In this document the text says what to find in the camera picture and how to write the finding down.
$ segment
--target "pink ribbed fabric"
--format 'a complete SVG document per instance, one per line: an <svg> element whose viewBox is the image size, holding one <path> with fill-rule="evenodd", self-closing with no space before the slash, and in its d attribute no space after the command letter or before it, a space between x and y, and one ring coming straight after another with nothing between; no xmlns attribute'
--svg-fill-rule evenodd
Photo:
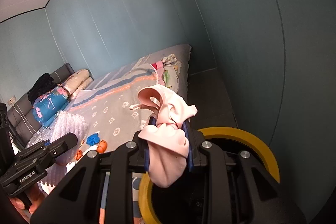
<svg viewBox="0 0 336 224"><path fill-rule="evenodd" d="M194 105L188 106L182 97L163 85L141 89L138 98L141 105L131 105L130 109L150 109L157 118L156 126L147 125L139 133L139 138L148 142L148 174L157 186L167 188L186 167L189 141L181 127L185 120L196 115L197 109ZM157 99L159 105L151 98Z"/></svg>

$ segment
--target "orange object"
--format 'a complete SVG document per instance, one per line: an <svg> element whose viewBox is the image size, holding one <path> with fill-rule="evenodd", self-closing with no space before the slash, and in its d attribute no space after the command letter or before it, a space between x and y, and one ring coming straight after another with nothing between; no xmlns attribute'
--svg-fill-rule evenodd
<svg viewBox="0 0 336 224"><path fill-rule="evenodd" d="M107 149L107 142L105 142L104 140L100 140L98 147L97 147L98 153L103 154L106 149Z"/></svg>
<svg viewBox="0 0 336 224"><path fill-rule="evenodd" d="M83 156L83 151L78 149L77 153L76 153L76 156L75 156L75 159L79 160L82 156Z"/></svg>

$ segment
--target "black cloth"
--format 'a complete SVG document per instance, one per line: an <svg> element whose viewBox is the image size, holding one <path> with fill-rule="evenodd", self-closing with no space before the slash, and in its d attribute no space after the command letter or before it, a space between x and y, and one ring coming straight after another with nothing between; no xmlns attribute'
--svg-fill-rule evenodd
<svg viewBox="0 0 336 224"><path fill-rule="evenodd" d="M53 81L54 79L48 73L45 73L38 78L33 87L28 91L28 100L31 105L34 105L34 102L38 97L57 87L57 84L53 83Z"/></svg>

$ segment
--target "blue crumpled cloth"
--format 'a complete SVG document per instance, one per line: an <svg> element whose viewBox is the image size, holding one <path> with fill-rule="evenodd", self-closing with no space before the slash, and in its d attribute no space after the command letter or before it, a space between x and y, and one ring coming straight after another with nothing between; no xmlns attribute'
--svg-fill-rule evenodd
<svg viewBox="0 0 336 224"><path fill-rule="evenodd" d="M98 133L88 136L86 140L86 144L88 144L89 146L93 146L99 142L100 142L100 138L98 137Z"/></svg>

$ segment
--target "blue wall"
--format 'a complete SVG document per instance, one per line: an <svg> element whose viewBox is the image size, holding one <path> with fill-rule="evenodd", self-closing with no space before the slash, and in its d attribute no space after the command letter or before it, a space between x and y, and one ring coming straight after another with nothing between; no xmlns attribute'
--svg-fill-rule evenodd
<svg viewBox="0 0 336 224"><path fill-rule="evenodd" d="M238 126L308 220L336 185L336 0L196 0Z"/></svg>
<svg viewBox="0 0 336 224"><path fill-rule="evenodd" d="M50 0L46 11L64 59L96 78L181 43L194 49L190 73L216 66L195 0Z"/></svg>
<svg viewBox="0 0 336 224"><path fill-rule="evenodd" d="M44 9L0 24L0 94L4 103L19 99L38 77L64 64Z"/></svg>

